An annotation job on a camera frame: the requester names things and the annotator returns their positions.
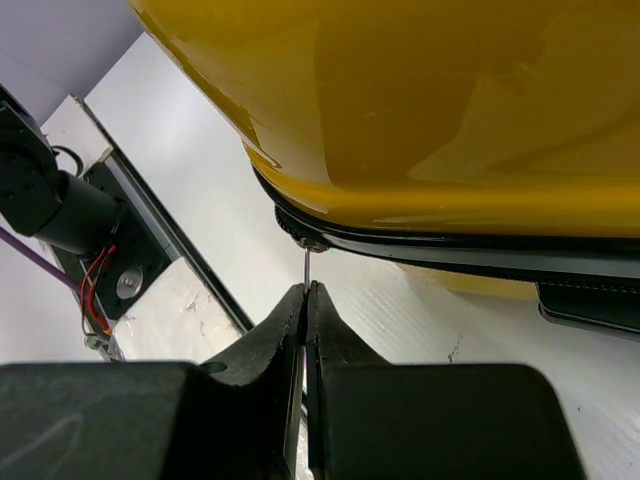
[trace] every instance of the black mounting plate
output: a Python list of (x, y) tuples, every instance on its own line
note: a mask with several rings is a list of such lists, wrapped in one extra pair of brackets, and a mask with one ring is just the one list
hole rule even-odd
[[(104, 314), (108, 318), (118, 319), (167, 268), (171, 260), (104, 163), (97, 163), (91, 167), (84, 175), (84, 179), (116, 198), (122, 207), (120, 224), (112, 239), (117, 249), (109, 257), (106, 269), (96, 287), (96, 296), (104, 309)], [(96, 255), (92, 255), (91, 258), (79, 258), (57, 248), (53, 250), (63, 269), (78, 282), (82, 281), (85, 269), (91, 265), (99, 253), (96, 252)], [(84, 264), (85, 269), (81, 268), (80, 262)], [(116, 293), (118, 279), (122, 273), (132, 267), (142, 269), (142, 287), (135, 297), (121, 299)]]

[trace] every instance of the black rubber edge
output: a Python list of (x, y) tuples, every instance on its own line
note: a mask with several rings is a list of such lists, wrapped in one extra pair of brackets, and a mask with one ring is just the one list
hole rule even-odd
[(372, 230), (329, 223), (290, 204), (254, 169), (287, 230), (332, 248), (457, 273), (563, 286), (640, 286), (640, 239)]

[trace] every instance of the thin wire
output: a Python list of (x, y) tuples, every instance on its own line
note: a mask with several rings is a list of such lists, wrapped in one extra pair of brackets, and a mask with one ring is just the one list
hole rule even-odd
[(82, 172), (84, 172), (84, 162), (82, 161), (82, 158), (80, 158), (80, 155), (71, 150), (69, 147), (65, 147), (63, 145), (53, 145), (51, 147), (51, 150), (53, 150), (54, 152), (63, 152), (69, 155), (76, 164), (76, 177), (82, 175)]
[(102, 251), (100, 252), (100, 255), (96, 257), (96, 259), (93, 261), (91, 266), (87, 269), (87, 273), (84, 274), (84, 278), (82, 279), (82, 284), (80, 285), (80, 325), (82, 327), (82, 333), (84, 333), (86, 337), (93, 337), (95, 336), (95, 333), (87, 332), (87, 326), (85, 324), (86, 319), (84, 316), (84, 288), (87, 285), (87, 280), (89, 279), (89, 275), (91, 275), (91, 272), (93, 271), (93, 269), (96, 268), (96, 265), (102, 260), (102, 257), (104, 257), (106, 253), (107, 253), (107, 249), (106, 247), (103, 247)]
[(115, 250), (116, 250), (116, 246), (115, 245), (111, 246), (106, 256), (100, 262), (100, 267), (98, 268), (96, 279), (91, 285), (91, 288), (89, 289), (89, 298), (88, 298), (89, 314), (91, 315), (91, 318), (100, 325), (100, 328), (102, 328), (102, 331), (107, 335), (111, 335), (111, 329), (109, 328), (109, 324), (107, 323), (107, 320), (102, 315), (98, 314), (95, 311), (94, 303), (95, 303), (96, 287), (98, 286), (98, 280), (104, 273), (104, 270), (107, 266), (107, 261), (109, 259), (109, 255), (115, 252)]
[(311, 288), (311, 250), (304, 249), (304, 293)]

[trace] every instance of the white surface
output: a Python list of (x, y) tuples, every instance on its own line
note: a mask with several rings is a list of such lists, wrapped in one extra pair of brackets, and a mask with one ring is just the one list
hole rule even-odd
[[(62, 145), (76, 152), (85, 169), (104, 160), (111, 153), (111, 145), (105, 140), (80, 104), (71, 96), (42, 125), (49, 145)], [(58, 167), (75, 174), (76, 166), (65, 153), (57, 157)]]
[[(254, 321), (302, 280), (302, 252), (237, 135), (147, 36), (87, 102)], [(338, 251), (312, 261), (345, 321), (389, 360), (531, 364), (558, 391), (590, 475), (640, 477), (640, 344), (551, 325), (532, 302), (429, 286), (388, 262)]]
[(125, 358), (194, 363), (208, 360), (241, 336), (184, 258), (169, 265), (113, 333)]

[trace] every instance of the metal pin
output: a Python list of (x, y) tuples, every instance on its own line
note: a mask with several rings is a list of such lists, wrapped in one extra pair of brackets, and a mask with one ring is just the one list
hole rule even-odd
[(311, 288), (311, 249), (304, 249), (304, 293)]

